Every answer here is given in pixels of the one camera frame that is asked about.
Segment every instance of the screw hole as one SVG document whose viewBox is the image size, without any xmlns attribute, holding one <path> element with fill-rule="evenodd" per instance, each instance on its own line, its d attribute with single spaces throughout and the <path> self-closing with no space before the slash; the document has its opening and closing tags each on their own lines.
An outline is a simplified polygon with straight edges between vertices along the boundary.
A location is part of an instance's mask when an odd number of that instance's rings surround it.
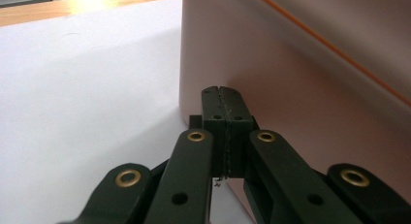
<svg viewBox="0 0 411 224">
<path fill-rule="evenodd" d="M 369 185 L 369 179 L 362 173 L 355 170 L 343 170 L 341 177 L 348 183 L 358 187 L 367 187 Z"/>
<path fill-rule="evenodd" d="M 258 134 L 257 138 L 266 143 L 271 143 L 275 141 L 275 136 L 269 132 L 262 132 Z"/>
<path fill-rule="evenodd" d="M 115 178 L 115 184 L 118 187 L 130 187 L 140 181 L 142 174 L 134 169 L 121 172 Z"/>
<path fill-rule="evenodd" d="M 188 196 L 185 193 L 176 193 L 172 197 L 172 202 L 175 205 L 181 206 L 187 203 L 188 201 Z"/>
<path fill-rule="evenodd" d="M 307 196 L 308 202 L 310 202 L 311 204 L 314 204 L 316 206 L 320 206 L 324 203 L 324 200 L 322 197 L 320 197 L 317 194 L 310 194 Z"/>
<path fill-rule="evenodd" d="M 192 142 L 202 141 L 206 136 L 201 132 L 192 132 L 188 134 L 187 139 Z"/>
</svg>

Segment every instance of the white table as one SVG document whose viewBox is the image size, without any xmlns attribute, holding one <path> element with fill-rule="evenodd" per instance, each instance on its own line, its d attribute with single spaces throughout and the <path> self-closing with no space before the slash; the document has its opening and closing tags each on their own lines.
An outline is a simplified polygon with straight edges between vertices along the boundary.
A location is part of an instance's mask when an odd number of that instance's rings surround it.
<svg viewBox="0 0 411 224">
<path fill-rule="evenodd" d="M 181 0 L 0 28 L 0 223 L 76 218 L 112 168 L 153 168 L 178 110 Z M 250 223 L 228 186 L 211 222 Z"/>
</svg>

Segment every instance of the wooden surface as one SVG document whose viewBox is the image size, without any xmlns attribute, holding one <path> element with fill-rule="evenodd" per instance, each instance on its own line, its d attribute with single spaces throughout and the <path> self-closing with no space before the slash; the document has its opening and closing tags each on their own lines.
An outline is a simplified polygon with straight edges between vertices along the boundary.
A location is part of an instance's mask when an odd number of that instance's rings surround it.
<svg viewBox="0 0 411 224">
<path fill-rule="evenodd" d="M 0 26 L 88 13 L 153 0 L 59 0 L 0 9 Z"/>
</svg>

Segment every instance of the orange stripe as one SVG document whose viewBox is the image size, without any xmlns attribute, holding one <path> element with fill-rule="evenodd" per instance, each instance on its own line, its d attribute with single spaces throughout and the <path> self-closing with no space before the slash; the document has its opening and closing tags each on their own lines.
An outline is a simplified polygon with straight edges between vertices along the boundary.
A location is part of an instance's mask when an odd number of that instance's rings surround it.
<svg viewBox="0 0 411 224">
<path fill-rule="evenodd" d="M 300 27 L 303 31 L 311 35 L 313 38 L 315 38 L 317 41 L 319 41 L 321 44 L 323 44 L 325 47 L 329 48 L 331 51 L 333 51 L 335 54 L 340 56 L 342 59 L 347 61 L 350 65 L 352 65 L 354 68 L 362 72 L 364 75 L 369 77 L 371 80 L 375 81 L 377 84 L 382 86 L 384 89 L 386 89 L 388 92 L 390 92 L 392 95 L 396 96 L 400 101 L 405 103 L 408 107 L 411 108 L 411 101 L 405 98 L 403 95 L 401 95 L 399 92 L 397 92 L 395 89 L 390 87 L 388 84 L 386 84 L 384 81 L 380 80 L 378 77 L 373 75 L 371 72 L 369 72 L 366 67 L 362 66 L 360 63 L 356 62 L 354 59 L 350 58 L 347 54 L 343 53 L 340 51 L 336 46 L 328 42 L 326 39 L 321 37 L 319 34 L 314 32 L 312 29 L 310 29 L 307 25 L 303 24 L 301 21 L 299 21 L 295 16 L 291 15 L 288 13 L 286 10 L 272 2 L 272 0 L 263 0 L 265 3 L 270 5 L 272 8 L 274 8 L 276 11 L 287 17 L 289 20 L 291 20 L 294 24 L 296 24 L 298 27 Z"/>
</svg>

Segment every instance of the pink box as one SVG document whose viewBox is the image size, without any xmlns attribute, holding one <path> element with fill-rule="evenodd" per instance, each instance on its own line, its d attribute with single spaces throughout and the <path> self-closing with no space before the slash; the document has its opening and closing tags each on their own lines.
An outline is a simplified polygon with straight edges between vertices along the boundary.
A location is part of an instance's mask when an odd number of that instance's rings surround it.
<svg viewBox="0 0 411 224">
<path fill-rule="evenodd" d="M 408 2 L 183 0 L 184 118 L 229 86 L 312 168 L 364 167 L 410 203 Z"/>
</svg>

